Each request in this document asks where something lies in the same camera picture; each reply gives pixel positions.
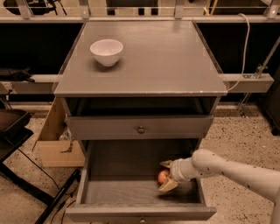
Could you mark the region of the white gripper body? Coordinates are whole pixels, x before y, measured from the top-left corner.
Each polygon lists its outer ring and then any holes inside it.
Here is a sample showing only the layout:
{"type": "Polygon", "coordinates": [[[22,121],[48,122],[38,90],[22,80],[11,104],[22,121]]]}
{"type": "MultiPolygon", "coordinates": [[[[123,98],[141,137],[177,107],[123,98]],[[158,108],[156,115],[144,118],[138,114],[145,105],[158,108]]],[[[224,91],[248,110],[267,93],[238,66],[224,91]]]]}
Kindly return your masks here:
{"type": "Polygon", "coordinates": [[[176,159],[171,163],[171,177],[177,182],[190,181],[195,177],[195,169],[190,158],[176,159]]]}

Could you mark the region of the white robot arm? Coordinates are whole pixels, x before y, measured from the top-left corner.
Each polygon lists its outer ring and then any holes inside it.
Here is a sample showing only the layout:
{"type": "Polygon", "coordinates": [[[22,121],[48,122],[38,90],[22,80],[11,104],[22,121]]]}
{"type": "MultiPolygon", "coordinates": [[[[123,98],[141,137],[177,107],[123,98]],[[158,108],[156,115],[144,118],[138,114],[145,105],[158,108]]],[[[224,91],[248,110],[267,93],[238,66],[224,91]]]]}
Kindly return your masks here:
{"type": "Polygon", "coordinates": [[[273,202],[270,224],[280,224],[279,171],[227,160],[207,149],[198,149],[189,158],[168,160],[160,164],[169,169],[164,180],[160,181],[160,192],[167,193],[178,187],[179,183],[191,179],[223,175],[273,202]]]}

